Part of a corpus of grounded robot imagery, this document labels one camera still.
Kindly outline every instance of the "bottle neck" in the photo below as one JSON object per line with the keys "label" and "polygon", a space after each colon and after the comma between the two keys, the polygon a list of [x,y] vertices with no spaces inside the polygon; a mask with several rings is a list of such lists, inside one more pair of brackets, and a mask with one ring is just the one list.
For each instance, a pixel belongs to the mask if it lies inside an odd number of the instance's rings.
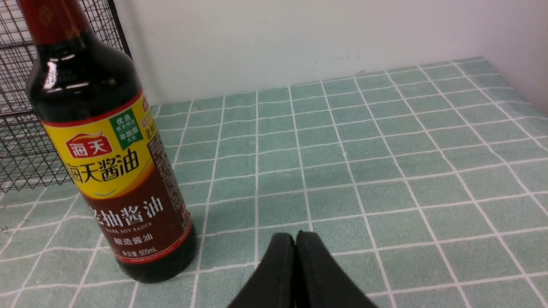
{"label": "bottle neck", "polygon": [[19,0],[19,7],[38,49],[78,49],[94,37],[77,0]]}
{"label": "bottle neck", "polygon": [[36,45],[39,58],[42,60],[59,59],[80,53],[92,46],[97,37],[91,29],[80,33],[80,36],[57,44]]}

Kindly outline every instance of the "white wall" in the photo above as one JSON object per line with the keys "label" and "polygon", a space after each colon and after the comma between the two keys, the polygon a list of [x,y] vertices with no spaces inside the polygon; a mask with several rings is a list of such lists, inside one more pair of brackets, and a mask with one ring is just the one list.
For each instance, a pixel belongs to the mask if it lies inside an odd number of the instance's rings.
{"label": "white wall", "polygon": [[116,3],[157,103],[478,55],[548,103],[547,0]]}

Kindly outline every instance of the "red label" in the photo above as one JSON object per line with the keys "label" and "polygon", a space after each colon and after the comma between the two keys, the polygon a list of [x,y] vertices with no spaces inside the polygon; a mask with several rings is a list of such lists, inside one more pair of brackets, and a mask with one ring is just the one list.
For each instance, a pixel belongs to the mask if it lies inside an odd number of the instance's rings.
{"label": "red label", "polygon": [[36,44],[57,44],[76,38],[89,27],[76,0],[19,0]]}
{"label": "red label", "polygon": [[78,134],[66,144],[73,158],[90,158],[112,153],[109,139],[102,132],[97,135]]}

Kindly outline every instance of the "wire rack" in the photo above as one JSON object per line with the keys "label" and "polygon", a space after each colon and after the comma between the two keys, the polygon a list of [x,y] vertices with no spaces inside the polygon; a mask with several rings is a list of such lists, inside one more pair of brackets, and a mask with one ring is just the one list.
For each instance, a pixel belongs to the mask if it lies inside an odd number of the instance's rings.
{"label": "wire rack", "polygon": [[[80,0],[97,37],[131,56],[113,0]],[[37,52],[16,0],[0,0],[0,190],[71,181],[32,110],[25,83]]]}

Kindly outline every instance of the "haitian logo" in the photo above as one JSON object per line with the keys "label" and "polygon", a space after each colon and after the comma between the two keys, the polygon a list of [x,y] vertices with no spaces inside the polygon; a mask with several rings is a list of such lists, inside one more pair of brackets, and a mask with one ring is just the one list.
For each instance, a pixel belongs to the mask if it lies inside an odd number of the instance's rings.
{"label": "haitian logo", "polygon": [[102,135],[78,134],[66,142],[73,158],[90,158],[112,153],[109,139]]}

